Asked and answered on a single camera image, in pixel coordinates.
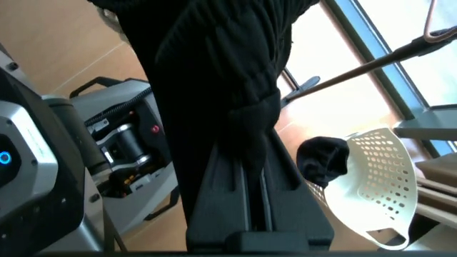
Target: basket handle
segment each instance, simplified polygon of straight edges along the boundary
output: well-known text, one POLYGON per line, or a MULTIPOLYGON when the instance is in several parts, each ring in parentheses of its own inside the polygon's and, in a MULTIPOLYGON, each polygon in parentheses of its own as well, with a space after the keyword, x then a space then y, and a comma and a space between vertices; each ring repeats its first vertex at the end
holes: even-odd
POLYGON ((394 229, 394 231, 397 232, 400 236, 403 236, 405 238, 405 241, 402 244, 399 244, 397 246, 388 246, 386 244, 379 243, 373 236, 371 236, 366 231, 360 233, 360 235, 363 236, 364 238, 368 239, 369 241, 373 242, 377 246, 379 246, 379 247, 381 247, 383 249, 389 250, 389 251, 400 251, 400 250, 405 249, 409 244, 409 235, 408 235, 408 233, 406 233, 406 235, 404 235, 403 233, 400 233, 395 229, 394 229))

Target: glowing blue circle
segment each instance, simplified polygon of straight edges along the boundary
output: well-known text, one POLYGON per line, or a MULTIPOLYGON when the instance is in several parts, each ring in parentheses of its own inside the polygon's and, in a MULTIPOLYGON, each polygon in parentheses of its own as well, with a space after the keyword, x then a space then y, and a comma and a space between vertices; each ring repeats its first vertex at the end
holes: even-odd
POLYGON ((0 153, 0 163, 3 165, 7 165, 11 163, 11 154, 7 151, 3 151, 0 153))

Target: tile floor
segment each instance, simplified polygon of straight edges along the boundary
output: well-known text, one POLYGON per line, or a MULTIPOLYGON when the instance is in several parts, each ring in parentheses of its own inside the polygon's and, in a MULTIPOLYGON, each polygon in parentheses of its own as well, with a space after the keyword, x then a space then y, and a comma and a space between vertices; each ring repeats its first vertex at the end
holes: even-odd
MULTIPOLYGON (((314 75, 326 80, 360 65, 322 6, 301 17, 293 32, 288 67, 299 83, 314 75)), ((67 96, 96 76, 146 78, 135 53, 103 24, 87 1, 2 0, 0 42, 40 94, 67 96)), ((283 78, 278 86, 283 94, 290 91, 283 78)), ((393 126, 399 119, 376 81, 365 75, 294 101, 281 112, 276 130, 295 158, 299 144, 313 136, 345 136, 393 126)), ((428 158, 414 141, 405 145, 415 161, 428 158)), ((332 250, 376 250, 331 213, 326 215, 336 231, 332 250)), ((124 235, 124 240, 131 251, 185 251, 185 231, 184 213, 178 205, 124 235)), ((383 231, 376 238, 387 241, 392 236, 383 231)))

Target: white plastic basket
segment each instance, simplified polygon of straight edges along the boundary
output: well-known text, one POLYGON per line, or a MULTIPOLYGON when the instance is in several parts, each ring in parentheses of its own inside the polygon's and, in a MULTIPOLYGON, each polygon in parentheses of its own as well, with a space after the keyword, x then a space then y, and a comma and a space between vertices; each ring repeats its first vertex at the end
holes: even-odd
POLYGON ((346 140, 351 150, 348 173, 325 190, 308 182, 311 191, 342 223, 377 246, 393 251, 407 247, 418 194, 405 146, 389 128, 355 133, 346 140), (368 234, 387 228, 406 240, 387 246, 368 234))

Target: black cloth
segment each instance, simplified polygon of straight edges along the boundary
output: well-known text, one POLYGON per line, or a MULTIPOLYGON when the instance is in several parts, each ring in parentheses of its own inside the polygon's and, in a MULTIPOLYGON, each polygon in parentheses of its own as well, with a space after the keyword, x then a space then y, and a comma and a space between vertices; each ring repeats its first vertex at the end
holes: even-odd
POLYGON ((322 188, 348 173, 349 146, 343 139, 317 136, 301 143, 297 166, 303 177, 322 188))
POLYGON ((151 83, 186 219, 216 140, 260 174, 291 25, 318 0, 90 0, 117 14, 151 83))

